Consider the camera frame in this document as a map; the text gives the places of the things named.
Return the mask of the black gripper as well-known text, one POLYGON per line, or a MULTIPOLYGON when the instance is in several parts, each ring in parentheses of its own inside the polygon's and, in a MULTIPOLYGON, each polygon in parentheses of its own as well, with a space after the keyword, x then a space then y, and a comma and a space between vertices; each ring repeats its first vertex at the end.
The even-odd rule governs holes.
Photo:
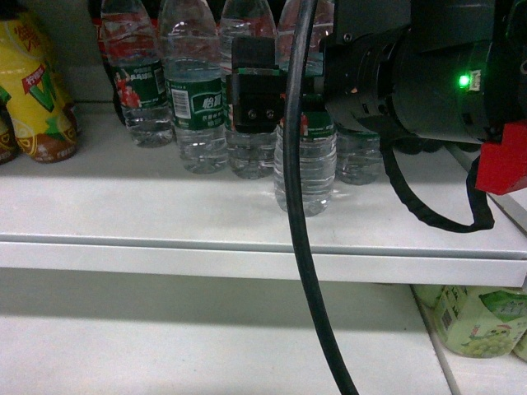
MULTIPOLYGON (((339 126, 357 132, 397 129, 389 100, 394 61, 405 31, 367 34, 338 44, 321 40, 324 65, 314 90, 301 99, 307 111, 327 111, 339 126)), ((240 133, 271 133, 283 116, 284 76, 275 60, 275 39, 237 36, 231 43, 231 74, 226 77, 227 125, 240 133)))

